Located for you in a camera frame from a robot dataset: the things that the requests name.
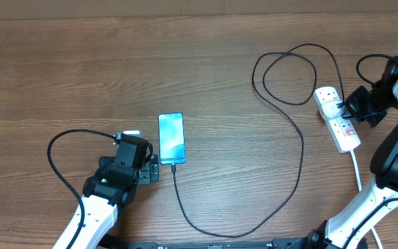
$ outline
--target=black base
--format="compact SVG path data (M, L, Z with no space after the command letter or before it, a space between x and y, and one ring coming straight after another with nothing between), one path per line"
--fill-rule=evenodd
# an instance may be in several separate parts
M99 242L99 249L300 249L305 238L273 239L265 242L233 243L177 243L156 244L154 242L126 243L117 237L106 234ZM362 239L357 249L368 249L366 239Z

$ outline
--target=black bracket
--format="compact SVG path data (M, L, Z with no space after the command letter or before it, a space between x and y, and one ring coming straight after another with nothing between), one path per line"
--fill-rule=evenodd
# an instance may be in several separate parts
M107 167L115 162L114 156L101 156L99 158L99 168ZM150 161L140 170L140 179L138 185L148 185L159 181L159 156L153 154Z
M343 118L356 122L366 121L371 128L375 127L385 118L389 108L398 109L398 100L392 92L397 80L398 63L389 59L381 79L372 85L370 91L360 86L346 98L345 107L349 115Z
M118 145L116 156L99 159L99 168L93 176L87 178L82 192L86 197L93 194L107 199L109 205L117 205L120 216L122 209L133 201L140 179L146 180L149 177L151 181L150 172L158 175L159 171L155 172L153 167L155 156L149 141L117 132L115 144ZM153 180L159 180L159 176L153 177Z

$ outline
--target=wood grain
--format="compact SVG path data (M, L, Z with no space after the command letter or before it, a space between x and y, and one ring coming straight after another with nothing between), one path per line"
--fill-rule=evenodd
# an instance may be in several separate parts
M354 69L360 57L398 54L398 13L0 21L0 248L50 248L75 211L77 201L46 159L54 135L73 128L139 129L158 151L157 116L175 111L185 116L187 163L177 176L188 216L210 232L253 228L291 192L301 141L254 94L252 69L263 53L306 42L336 55L348 95L364 84ZM318 86L339 87L326 52L298 52L315 63ZM261 62L258 83L272 60ZM370 60L362 71L378 79L384 65ZM278 97L298 102L310 94L313 78L306 62L287 58L267 84ZM171 171L163 167L160 182L139 188L111 232L157 243L265 241L305 236L340 212L357 192L349 155L337 152L313 100L279 106L305 137L301 183L258 231L219 239L190 228ZM356 126L363 183L375 149L397 121L392 110L372 130ZM111 141L89 134L69 134L53 148L56 166L78 190L97 159L114 154ZM398 209L376 229L385 247L398 248Z

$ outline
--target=phone screen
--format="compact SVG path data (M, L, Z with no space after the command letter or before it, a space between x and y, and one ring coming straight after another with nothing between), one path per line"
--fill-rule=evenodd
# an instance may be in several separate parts
M161 164L185 163L184 117L182 113L159 115Z

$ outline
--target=white power strip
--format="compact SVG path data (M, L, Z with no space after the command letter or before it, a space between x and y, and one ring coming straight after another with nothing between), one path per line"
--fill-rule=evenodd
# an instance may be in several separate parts
M342 118L345 107L338 108L342 103L334 87L324 86L313 94L322 118L330 131L332 139L340 153L352 151L360 145L360 139L351 121Z

